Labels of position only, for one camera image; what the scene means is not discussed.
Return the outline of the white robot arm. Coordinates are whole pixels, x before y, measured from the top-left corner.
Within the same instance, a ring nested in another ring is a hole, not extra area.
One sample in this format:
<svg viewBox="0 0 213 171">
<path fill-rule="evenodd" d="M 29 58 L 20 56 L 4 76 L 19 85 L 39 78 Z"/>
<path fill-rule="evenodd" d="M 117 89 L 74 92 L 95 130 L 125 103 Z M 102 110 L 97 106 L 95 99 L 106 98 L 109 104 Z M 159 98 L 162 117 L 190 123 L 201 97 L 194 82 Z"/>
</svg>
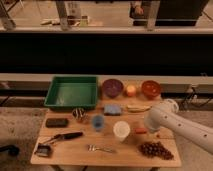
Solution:
<svg viewBox="0 0 213 171">
<path fill-rule="evenodd" d="M 144 126 L 155 133 L 163 126 L 195 143 L 213 155 L 213 128 L 178 116 L 179 105 L 173 99 L 154 104 L 144 118 Z"/>
</svg>

